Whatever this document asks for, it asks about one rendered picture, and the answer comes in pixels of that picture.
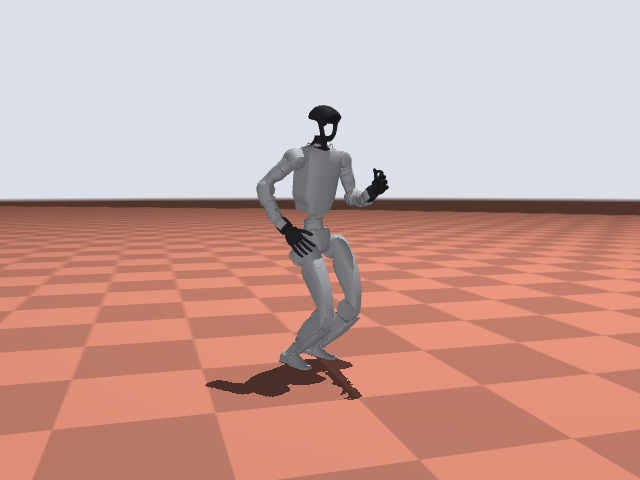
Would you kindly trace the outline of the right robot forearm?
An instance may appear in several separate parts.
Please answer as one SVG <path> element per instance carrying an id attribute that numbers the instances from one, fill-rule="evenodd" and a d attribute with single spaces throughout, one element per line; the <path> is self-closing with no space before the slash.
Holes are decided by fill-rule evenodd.
<path id="1" fill-rule="evenodd" d="M 261 181 L 257 185 L 257 195 L 261 206 L 264 207 L 268 215 L 268 220 L 281 231 L 287 223 L 282 218 L 283 214 L 279 212 L 275 196 L 270 194 L 269 184 L 267 182 Z"/>

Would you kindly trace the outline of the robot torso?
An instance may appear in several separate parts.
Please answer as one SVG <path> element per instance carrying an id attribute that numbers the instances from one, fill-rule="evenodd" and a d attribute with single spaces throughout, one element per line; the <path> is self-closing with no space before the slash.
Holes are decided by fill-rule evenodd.
<path id="1" fill-rule="evenodd" d="M 311 232 L 313 236 L 302 234 L 306 239 L 314 242 L 321 254 L 329 250 L 331 235 L 329 228 L 323 227 L 321 218 L 325 218 L 325 215 L 316 214 L 330 212 L 342 162 L 340 152 L 333 148 L 332 143 L 330 145 L 326 145 L 330 148 L 329 151 L 315 148 L 321 146 L 317 143 L 312 146 L 307 143 L 307 146 L 301 147 L 300 149 L 308 152 L 309 159 L 301 169 L 294 170 L 293 176 L 292 193 L 295 208 L 308 213 L 303 230 Z"/>

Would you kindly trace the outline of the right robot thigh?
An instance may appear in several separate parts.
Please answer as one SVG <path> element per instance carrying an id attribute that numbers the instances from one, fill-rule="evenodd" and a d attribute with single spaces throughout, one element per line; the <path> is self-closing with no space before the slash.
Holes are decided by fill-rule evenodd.
<path id="1" fill-rule="evenodd" d="M 308 255 L 305 255 L 294 245 L 303 257 L 297 255 L 293 249 L 289 253 L 289 257 L 295 265 L 302 266 L 301 273 L 315 302 L 316 310 L 325 318 L 325 324 L 321 331 L 328 330 L 334 326 L 336 316 L 334 313 L 332 289 L 327 267 L 317 246 L 315 245 L 315 247 L 313 247 L 303 239 L 302 241 L 313 251 L 308 251 L 298 243 Z M 314 242 L 312 243 L 314 244 Z"/>

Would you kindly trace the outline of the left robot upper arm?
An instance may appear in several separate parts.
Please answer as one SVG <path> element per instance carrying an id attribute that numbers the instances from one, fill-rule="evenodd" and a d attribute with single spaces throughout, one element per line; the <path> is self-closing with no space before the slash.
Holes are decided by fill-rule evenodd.
<path id="1" fill-rule="evenodd" d="M 344 151 L 339 151 L 342 157 L 341 169 L 340 169 L 340 180 L 344 187 L 345 193 L 344 200 L 346 204 L 349 206 L 353 206 L 353 196 L 356 192 L 359 192 L 358 189 L 355 188 L 355 178 L 352 170 L 352 159 L 351 156 Z"/>

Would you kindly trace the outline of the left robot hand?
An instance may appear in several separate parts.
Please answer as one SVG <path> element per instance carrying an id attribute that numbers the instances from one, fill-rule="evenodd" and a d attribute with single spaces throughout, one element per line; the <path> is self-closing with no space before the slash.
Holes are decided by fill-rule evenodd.
<path id="1" fill-rule="evenodd" d="M 375 168 L 373 169 L 373 172 L 374 180 L 372 181 L 372 185 L 368 186 L 365 189 L 370 196 L 367 202 L 374 201 L 378 197 L 378 195 L 383 194 L 389 188 L 389 186 L 386 185 L 388 181 L 385 180 L 386 176 L 383 174 L 384 172 L 381 170 L 376 170 Z M 378 173 L 380 173 L 379 176 Z"/>

